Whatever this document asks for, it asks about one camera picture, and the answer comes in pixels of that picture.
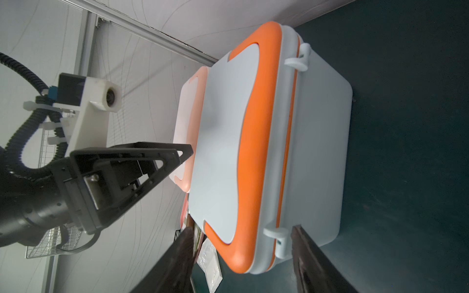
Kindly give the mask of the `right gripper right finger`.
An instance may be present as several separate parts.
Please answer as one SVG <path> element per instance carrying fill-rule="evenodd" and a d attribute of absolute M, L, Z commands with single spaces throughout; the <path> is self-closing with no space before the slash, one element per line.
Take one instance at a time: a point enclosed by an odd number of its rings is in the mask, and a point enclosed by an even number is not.
<path fill-rule="evenodd" d="M 291 239 L 300 293 L 357 293 L 300 225 L 292 228 Z"/>

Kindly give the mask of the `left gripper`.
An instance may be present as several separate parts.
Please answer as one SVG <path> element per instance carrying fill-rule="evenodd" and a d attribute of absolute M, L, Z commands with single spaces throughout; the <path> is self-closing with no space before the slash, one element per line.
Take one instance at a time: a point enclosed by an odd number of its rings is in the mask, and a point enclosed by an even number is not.
<path fill-rule="evenodd" d="M 62 205 L 65 217 L 87 234 L 109 227 L 194 154 L 189 144 L 136 142 L 85 148 L 52 162 L 46 176 L 18 178 L 1 150 L 1 246 L 33 245 L 39 209 Z"/>

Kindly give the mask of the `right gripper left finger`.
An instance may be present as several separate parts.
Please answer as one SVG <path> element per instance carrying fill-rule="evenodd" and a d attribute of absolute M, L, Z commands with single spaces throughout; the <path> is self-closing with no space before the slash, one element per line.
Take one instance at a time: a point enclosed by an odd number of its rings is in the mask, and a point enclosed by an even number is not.
<path fill-rule="evenodd" d="M 194 267 L 194 230 L 185 228 L 133 293 L 188 293 Z"/>

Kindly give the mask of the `gauze packet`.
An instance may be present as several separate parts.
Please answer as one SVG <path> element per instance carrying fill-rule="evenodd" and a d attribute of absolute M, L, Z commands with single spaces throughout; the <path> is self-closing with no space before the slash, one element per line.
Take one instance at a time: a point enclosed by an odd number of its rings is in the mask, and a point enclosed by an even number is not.
<path fill-rule="evenodd" d="M 205 274 L 209 292 L 216 292 L 223 278 L 217 250 L 208 238 L 202 243 L 197 263 Z"/>

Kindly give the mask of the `blue box orange handle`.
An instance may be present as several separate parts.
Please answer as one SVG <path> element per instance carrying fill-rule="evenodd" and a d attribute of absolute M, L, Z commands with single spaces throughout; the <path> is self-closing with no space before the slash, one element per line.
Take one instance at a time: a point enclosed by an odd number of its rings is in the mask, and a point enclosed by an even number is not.
<path fill-rule="evenodd" d="M 291 27 L 261 25 L 208 73 L 189 213 L 236 273 L 339 233 L 353 91 Z"/>

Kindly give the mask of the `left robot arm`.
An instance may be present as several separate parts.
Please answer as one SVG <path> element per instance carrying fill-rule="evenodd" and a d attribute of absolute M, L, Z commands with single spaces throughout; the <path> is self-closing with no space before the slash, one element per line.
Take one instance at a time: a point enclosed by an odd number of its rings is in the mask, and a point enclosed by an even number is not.
<path fill-rule="evenodd" d="M 194 153 L 189 144 L 107 145 L 109 116 L 122 107 L 121 89 L 105 79 L 62 73 L 47 86 L 6 54 L 1 63 L 38 95 L 31 114 L 1 149 L 1 245 L 38 246 L 53 228 L 66 249 L 68 226 L 90 236 L 86 250 L 139 200 Z"/>

